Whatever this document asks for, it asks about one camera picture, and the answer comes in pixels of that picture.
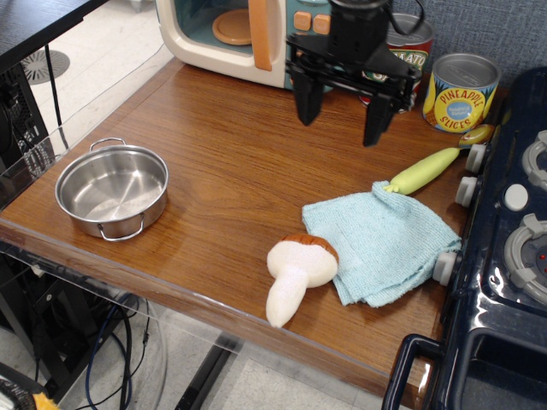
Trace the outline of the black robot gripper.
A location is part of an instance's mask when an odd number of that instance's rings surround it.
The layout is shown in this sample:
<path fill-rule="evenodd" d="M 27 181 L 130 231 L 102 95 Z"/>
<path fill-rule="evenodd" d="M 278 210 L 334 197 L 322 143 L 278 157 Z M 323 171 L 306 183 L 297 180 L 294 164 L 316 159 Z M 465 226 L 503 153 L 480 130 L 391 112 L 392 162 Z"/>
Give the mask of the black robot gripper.
<path fill-rule="evenodd" d="M 369 100 L 363 145 L 375 146 L 399 109 L 409 109 L 420 70 L 387 45 L 390 24 L 399 32 L 391 1 L 331 1 L 328 34 L 286 38 L 285 70 L 299 120 L 309 126 L 321 112 L 327 87 Z"/>

